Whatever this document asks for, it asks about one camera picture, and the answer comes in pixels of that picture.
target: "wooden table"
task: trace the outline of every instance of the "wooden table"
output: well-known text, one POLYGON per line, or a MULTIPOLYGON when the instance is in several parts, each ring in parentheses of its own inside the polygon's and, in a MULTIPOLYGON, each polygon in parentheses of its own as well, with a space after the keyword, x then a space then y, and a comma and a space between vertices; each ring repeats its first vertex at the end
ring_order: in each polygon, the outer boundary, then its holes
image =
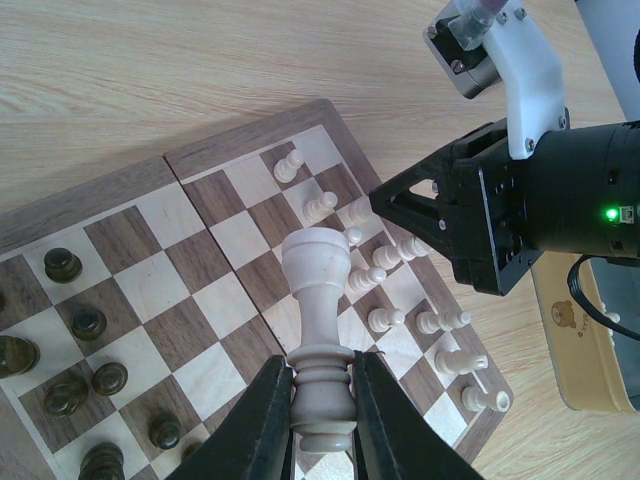
MULTIPOLYGON (((503 88, 465 100, 423 44, 442 4, 5 0, 0 211, 317 97, 387 179, 505 113, 503 88)), ((526 6, 562 58, 573 125, 621 121, 573 2, 526 6)), ((474 466, 487 478, 633 477, 638 420, 564 406, 530 277, 499 299, 434 259, 515 393, 474 466)))

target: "bear cartoon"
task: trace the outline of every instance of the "bear cartoon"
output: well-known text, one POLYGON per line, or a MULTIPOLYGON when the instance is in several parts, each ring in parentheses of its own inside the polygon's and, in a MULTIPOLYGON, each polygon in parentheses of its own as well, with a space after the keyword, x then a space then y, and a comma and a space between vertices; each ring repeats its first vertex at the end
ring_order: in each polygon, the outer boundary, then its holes
POLYGON ((551 316, 553 321, 560 327, 576 328, 574 313, 569 300, 554 303, 551 306, 551 316))

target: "chessboard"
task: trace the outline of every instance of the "chessboard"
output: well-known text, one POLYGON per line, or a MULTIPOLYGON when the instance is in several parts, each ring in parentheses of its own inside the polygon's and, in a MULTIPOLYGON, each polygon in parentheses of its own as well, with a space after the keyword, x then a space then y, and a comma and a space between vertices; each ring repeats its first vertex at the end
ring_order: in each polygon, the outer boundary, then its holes
MULTIPOLYGON (((124 453, 126 478, 165 478, 185 448, 224 420, 273 354, 300 344, 297 301, 281 269, 281 244, 310 227, 309 199, 338 197, 316 226, 352 226, 347 209, 380 184, 336 109, 318 100, 212 136, 0 216, 0 334, 40 350, 31 371, 0 380, 0 426, 11 431, 0 459, 8 477, 77 478, 84 454, 110 441, 124 453), (305 155, 295 179, 279 183, 278 160, 305 155), (62 247, 82 262, 81 275, 55 283, 44 256, 62 247), (104 313, 107 327, 92 341, 74 337, 78 309, 104 313), (90 384, 107 362, 128 370, 125 387, 100 396, 89 387, 71 416, 43 411, 47 390, 70 376, 90 384), (177 447, 149 439, 162 412, 180 421, 177 447)), ((376 248, 409 236, 372 216, 358 225, 354 267, 372 266, 376 248)), ((445 375, 435 354, 462 349, 488 355, 471 325, 424 335, 416 316, 459 311, 428 257, 402 261, 364 294, 347 289, 338 311, 342 345, 381 352, 425 421, 465 460, 473 461, 504 413, 467 410, 462 390, 512 392, 496 365, 445 375), (368 313, 398 308, 404 325, 372 331, 368 313)), ((296 479, 353 478, 348 453, 296 454, 296 479)))

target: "dark chess piece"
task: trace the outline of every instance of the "dark chess piece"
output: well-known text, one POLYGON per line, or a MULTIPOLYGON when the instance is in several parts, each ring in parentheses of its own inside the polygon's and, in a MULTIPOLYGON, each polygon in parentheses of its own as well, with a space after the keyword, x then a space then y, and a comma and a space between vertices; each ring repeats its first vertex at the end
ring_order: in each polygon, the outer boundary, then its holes
POLYGON ((40 360, 38 346, 22 338, 0 337, 0 378, 22 375, 40 360))
POLYGON ((82 262, 66 248, 54 248, 44 256, 44 271, 56 283, 69 283, 82 273, 82 262))
POLYGON ((115 395, 127 384, 129 373, 127 368, 118 362, 102 365, 91 379, 91 386, 98 395, 109 397, 115 395))
POLYGON ((56 383, 44 395, 44 412, 50 417, 68 417, 75 413, 87 399, 89 388, 84 379, 73 376, 56 383))
POLYGON ((79 340, 95 340, 107 328, 107 317, 94 307, 86 307, 73 314, 71 333, 79 340))
POLYGON ((170 450, 180 442, 180 420, 173 413, 158 415, 149 429, 151 443, 162 450, 170 450))
POLYGON ((96 445, 82 459, 78 480, 124 480, 124 455, 113 443, 96 445))

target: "screw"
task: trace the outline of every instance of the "screw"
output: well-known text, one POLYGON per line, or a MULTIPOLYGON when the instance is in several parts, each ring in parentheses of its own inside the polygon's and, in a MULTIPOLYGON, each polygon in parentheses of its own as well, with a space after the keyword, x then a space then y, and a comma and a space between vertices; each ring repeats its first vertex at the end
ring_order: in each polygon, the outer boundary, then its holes
POLYGON ((520 7, 520 8, 516 8, 516 11, 513 12, 513 14, 516 16, 518 20, 522 20, 524 17, 527 16, 527 11, 524 8, 520 7))

